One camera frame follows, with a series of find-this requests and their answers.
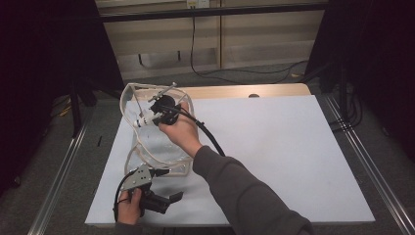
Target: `person's right hand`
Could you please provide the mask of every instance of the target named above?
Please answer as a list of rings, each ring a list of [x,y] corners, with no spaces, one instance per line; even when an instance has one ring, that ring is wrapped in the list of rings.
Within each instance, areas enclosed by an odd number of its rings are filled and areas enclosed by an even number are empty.
[[[180,105],[182,109],[189,111],[188,103],[182,102]],[[198,127],[188,117],[179,115],[175,124],[160,123],[159,129],[168,136],[171,142],[182,148],[192,158],[195,158],[196,153],[202,147],[199,141]]]

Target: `black rod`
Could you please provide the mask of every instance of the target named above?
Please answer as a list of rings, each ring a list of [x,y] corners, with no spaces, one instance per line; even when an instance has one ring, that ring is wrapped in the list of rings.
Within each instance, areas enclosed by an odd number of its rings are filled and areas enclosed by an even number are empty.
[[[329,7],[328,2],[320,3],[300,3],[283,4],[275,6],[251,6],[251,7],[228,7],[228,8],[201,8],[184,9],[148,13],[128,13],[128,14],[103,14],[100,17],[71,17],[52,19],[52,22],[68,23],[114,23],[132,22],[161,19],[193,18],[193,17],[214,17],[232,16],[263,13],[283,13],[283,12],[306,12],[321,11]]]

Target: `table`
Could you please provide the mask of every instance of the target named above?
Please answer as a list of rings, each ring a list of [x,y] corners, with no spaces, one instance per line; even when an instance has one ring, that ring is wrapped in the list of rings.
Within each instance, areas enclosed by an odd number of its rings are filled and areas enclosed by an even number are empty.
[[[194,100],[197,117],[202,118],[218,142],[226,146],[225,153],[245,164],[291,209],[314,223],[374,221],[327,121],[305,85],[193,87],[184,90]],[[251,94],[261,98],[247,99]],[[215,109],[223,111],[224,107],[232,109],[232,112],[221,112],[220,115],[215,112]],[[249,117],[249,120],[235,117]],[[131,141],[132,129],[121,121],[100,187],[85,221],[87,224],[114,225],[112,199],[122,178],[122,167]],[[201,135],[201,141],[209,145],[204,135]],[[184,191],[185,196],[182,201],[171,205],[165,215],[148,211],[140,219],[143,225],[228,225],[208,192],[208,186],[193,171],[187,177],[155,178],[152,189],[165,194],[163,196]]]

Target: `metal bar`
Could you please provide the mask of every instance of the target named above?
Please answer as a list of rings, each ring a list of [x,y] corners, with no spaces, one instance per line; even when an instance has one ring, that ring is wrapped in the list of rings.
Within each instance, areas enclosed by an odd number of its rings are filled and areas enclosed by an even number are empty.
[[[46,227],[49,223],[49,219],[52,215],[52,212],[58,203],[59,196],[61,194],[62,188],[64,187],[65,181],[68,178],[70,168],[72,166],[73,160],[76,157],[77,150],[79,149],[80,144],[82,143],[83,136],[85,134],[86,128],[91,121],[92,115],[95,108],[88,108],[85,115],[85,122],[79,130],[76,138],[72,138],[70,142],[68,151],[64,157],[64,160],[61,164],[61,167],[52,183],[52,186],[49,189],[48,194],[46,195],[45,200],[40,207],[39,212],[33,223],[31,224],[30,230],[27,235],[42,235],[46,231]]]
[[[114,22],[161,20],[161,19],[193,18],[193,17],[215,17],[215,16],[263,14],[263,13],[321,11],[321,10],[326,10],[328,7],[329,7],[328,2],[319,2],[319,3],[282,4],[282,5],[270,5],[270,6],[201,8],[201,9],[184,9],[184,10],[148,12],[148,13],[103,14],[100,17],[60,18],[60,19],[52,19],[51,22],[68,22],[68,23],[80,23],[80,24],[114,23]]]
[[[341,114],[339,112],[339,105],[333,97],[327,97],[326,102],[332,110],[333,115],[337,119],[341,119]],[[376,189],[384,200],[386,206],[391,212],[394,220],[399,226],[402,234],[410,235],[415,234],[415,226],[412,222],[412,218],[409,216],[405,207],[394,193],[388,182],[385,180],[384,176],[381,174],[379,169],[376,167],[376,164],[373,162],[369,153],[363,146],[359,137],[357,136],[354,129],[349,125],[348,122],[340,121],[341,127],[346,127],[344,133],[353,148],[356,155],[359,157],[361,163],[363,164],[366,172],[374,183]]]

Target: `gray floor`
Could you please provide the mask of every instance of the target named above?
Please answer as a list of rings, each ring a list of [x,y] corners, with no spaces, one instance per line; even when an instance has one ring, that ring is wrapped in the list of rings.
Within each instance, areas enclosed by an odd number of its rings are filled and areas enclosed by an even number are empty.
[[[256,71],[277,71],[287,65],[270,65],[249,68]],[[305,64],[292,69],[291,74],[301,74]],[[285,76],[284,73],[255,74],[241,71],[223,71],[215,76],[226,77],[246,83],[270,83]],[[295,82],[296,77],[289,76],[285,82]],[[193,73],[179,73],[132,79],[142,83],[168,84],[176,81],[181,86],[229,85],[231,83],[217,78],[202,78]],[[318,80],[313,80],[309,88],[318,98],[327,120],[335,119],[327,107],[325,95],[320,94]],[[50,217],[45,234],[113,234],[112,229],[98,229],[84,224],[84,219],[92,203],[106,159],[111,150],[117,125],[121,115],[117,101],[106,95],[100,97],[95,108],[82,107],[85,114],[93,109],[92,122],[76,154],[70,174],[61,192],[59,201]],[[371,157],[394,190],[397,197],[415,216],[415,165],[392,138],[382,131],[382,125],[367,107],[364,108],[363,122],[355,130]],[[39,146],[35,156],[22,175],[20,188],[10,189],[0,201],[0,234],[27,234],[33,220],[47,195],[53,179],[58,172],[63,157],[71,141],[71,115],[55,117],[49,131]],[[342,132],[335,133],[336,138],[350,165],[368,204],[375,215],[376,222],[357,225],[315,225],[316,234],[401,234],[399,227],[372,180],[356,157],[354,150]],[[160,228],[146,228],[147,234],[161,234]],[[215,228],[181,228],[176,234],[219,234],[228,233]]]

